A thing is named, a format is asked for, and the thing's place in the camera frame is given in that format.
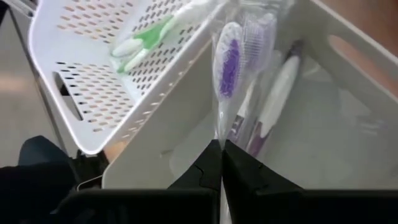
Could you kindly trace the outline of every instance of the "basket handle hole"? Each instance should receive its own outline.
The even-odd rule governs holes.
[[[76,107],[76,104],[74,103],[73,98],[70,95],[66,83],[62,80],[61,75],[58,72],[53,72],[53,77],[58,91],[61,95],[61,99],[64,101],[65,105],[68,107],[68,109],[72,112],[77,120],[83,121],[83,117]],[[81,93],[73,93],[73,95],[79,97]]]
[[[356,47],[336,35],[329,35],[328,41],[330,46],[333,48],[334,51],[336,51],[336,53],[341,55],[363,74],[367,75],[369,78],[382,85],[395,97],[398,97],[398,81],[390,77],[383,69],[378,67],[364,53],[362,53]]]

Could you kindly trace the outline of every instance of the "white plastic basket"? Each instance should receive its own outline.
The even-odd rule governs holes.
[[[41,0],[30,54],[77,146],[87,154],[129,142],[210,42],[208,21],[176,30],[129,76],[114,73],[109,44],[139,31],[189,0]],[[60,76],[81,119],[58,89]]]

